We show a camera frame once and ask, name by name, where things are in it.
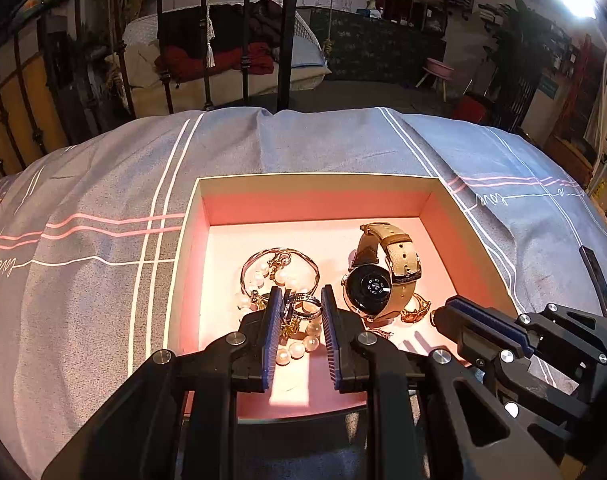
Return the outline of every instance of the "silver screw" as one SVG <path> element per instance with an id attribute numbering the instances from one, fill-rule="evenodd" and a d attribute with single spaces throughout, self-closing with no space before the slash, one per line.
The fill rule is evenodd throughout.
<path id="1" fill-rule="evenodd" d="M 152 354 L 152 361 L 158 365 L 165 365 L 172 359 L 172 354 L 169 350 L 157 350 Z"/>
<path id="2" fill-rule="evenodd" d="M 499 356 L 504 363 L 511 363 L 515 360 L 515 355 L 510 350 L 502 350 Z"/>
<path id="3" fill-rule="evenodd" d="M 242 332 L 231 332 L 226 336 L 226 343 L 239 346 L 246 342 L 246 336 Z"/>
<path id="4" fill-rule="evenodd" d="M 362 332 L 357 336 L 357 340 L 362 345 L 370 346 L 377 342 L 377 336 L 372 332 Z"/>
<path id="5" fill-rule="evenodd" d="M 507 402 L 504 408 L 506 408 L 506 411 L 512 418 L 517 418 L 517 415 L 519 415 L 519 406 L 517 406 L 516 402 Z"/>
<path id="6" fill-rule="evenodd" d="M 432 352 L 432 358 L 437 361 L 440 365 L 445 365 L 450 362 L 452 359 L 452 355 L 448 350 L 444 350 L 443 348 L 438 348 L 434 352 Z"/>

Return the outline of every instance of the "pillow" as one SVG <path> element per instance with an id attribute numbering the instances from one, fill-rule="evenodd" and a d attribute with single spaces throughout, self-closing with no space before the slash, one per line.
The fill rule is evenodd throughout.
<path id="1" fill-rule="evenodd" d="M 301 36 L 293 38 L 293 63 L 292 68 L 303 66 L 326 66 L 326 60 L 323 58 L 319 48 Z"/>

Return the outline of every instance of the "red cloth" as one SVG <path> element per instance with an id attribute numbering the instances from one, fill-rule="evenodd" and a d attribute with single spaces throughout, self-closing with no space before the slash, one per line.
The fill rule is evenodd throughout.
<path id="1" fill-rule="evenodd" d="M 248 57 L 250 57 L 250 74 L 272 74 L 275 69 L 270 47 L 267 43 L 250 43 L 248 45 Z M 204 64 L 201 59 L 192 59 L 182 48 L 168 45 L 164 49 L 164 56 L 159 56 L 155 61 L 157 69 L 166 68 L 172 78 L 181 83 L 201 79 L 204 76 Z M 226 70 L 242 68 L 242 50 L 235 48 L 228 52 L 215 54 L 215 66 L 208 69 L 208 75 L 215 75 Z"/>

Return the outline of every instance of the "watch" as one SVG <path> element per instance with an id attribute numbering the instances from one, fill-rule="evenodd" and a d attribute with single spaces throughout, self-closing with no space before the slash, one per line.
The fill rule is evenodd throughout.
<path id="1" fill-rule="evenodd" d="M 387 222 L 362 225 L 363 234 L 349 274 L 343 277 L 344 299 L 347 306 L 369 322 L 392 319 L 410 302 L 417 280 L 421 277 L 421 262 L 412 239 L 397 226 Z M 387 269 L 377 265 L 381 245 Z"/>

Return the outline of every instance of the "pink box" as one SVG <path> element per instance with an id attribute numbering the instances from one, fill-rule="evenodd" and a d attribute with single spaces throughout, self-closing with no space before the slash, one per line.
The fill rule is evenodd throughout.
<path id="1" fill-rule="evenodd" d="M 389 221 L 410 235 L 423 269 L 416 292 L 432 308 L 461 294 L 517 315 L 490 256 L 435 178 L 354 173 L 212 177 L 196 182 L 181 233 L 168 348 L 177 354 L 200 351 L 239 328 L 240 271 L 251 254 L 263 249 L 287 247 L 310 256 L 321 274 L 317 297 L 329 283 L 337 305 L 347 308 L 341 277 L 359 242 L 359 226 L 370 221 Z M 288 270 L 312 286 L 314 274 L 298 258 Z M 261 292 L 270 286 L 266 280 Z M 414 324 L 396 319 L 383 329 L 392 332 L 391 341 L 400 349 L 427 354 L 441 346 L 456 354 L 456 345 L 430 325 L 429 316 Z M 321 342 L 315 352 L 277 366 L 266 394 L 239 394 L 239 418 L 314 415 L 365 403 L 364 394 L 333 389 L 323 337 Z"/>

